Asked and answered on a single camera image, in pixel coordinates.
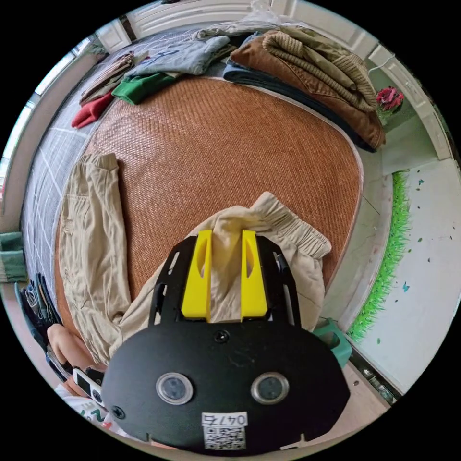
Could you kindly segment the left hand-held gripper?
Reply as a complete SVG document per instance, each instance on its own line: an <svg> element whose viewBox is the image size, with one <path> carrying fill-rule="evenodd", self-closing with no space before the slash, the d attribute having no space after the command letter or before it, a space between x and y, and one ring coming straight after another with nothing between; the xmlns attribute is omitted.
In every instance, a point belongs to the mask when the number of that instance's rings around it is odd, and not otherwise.
<svg viewBox="0 0 461 461"><path fill-rule="evenodd" d="M88 368L85 371L85 392L87 395L98 403L100 406L105 406L102 398L102 384L103 384L104 372L99 370Z"/></svg>

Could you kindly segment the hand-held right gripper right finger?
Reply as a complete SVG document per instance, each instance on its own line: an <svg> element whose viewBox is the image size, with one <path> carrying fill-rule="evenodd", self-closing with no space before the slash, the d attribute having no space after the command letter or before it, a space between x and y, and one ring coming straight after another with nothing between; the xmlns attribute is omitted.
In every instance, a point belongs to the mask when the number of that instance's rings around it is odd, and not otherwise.
<svg viewBox="0 0 461 461"><path fill-rule="evenodd" d="M263 271L256 233L242 231L241 321L264 318L268 313Z"/></svg>

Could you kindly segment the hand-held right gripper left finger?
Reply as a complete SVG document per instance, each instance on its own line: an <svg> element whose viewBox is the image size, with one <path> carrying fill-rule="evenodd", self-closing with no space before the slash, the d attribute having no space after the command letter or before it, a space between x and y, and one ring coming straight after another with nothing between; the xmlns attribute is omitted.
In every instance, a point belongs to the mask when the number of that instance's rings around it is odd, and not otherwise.
<svg viewBox="0 0 461 461"><path fill-rule="evenodd" d="M181 314L193 321L210 321L212 231L202 230L194 241Z"/></svg>

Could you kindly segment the person's left hand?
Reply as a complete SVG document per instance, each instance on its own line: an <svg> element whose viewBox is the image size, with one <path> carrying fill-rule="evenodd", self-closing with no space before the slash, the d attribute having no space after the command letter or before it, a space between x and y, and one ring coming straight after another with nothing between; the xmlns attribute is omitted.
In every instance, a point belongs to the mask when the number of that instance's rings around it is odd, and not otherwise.
<svg viewBox="0 0 461 461"><path fill-rule="evenodd" d="M54 324L47 329L50 346L61 364L86 369L95 366L93 357L83 341L66 327Z"/></svg>

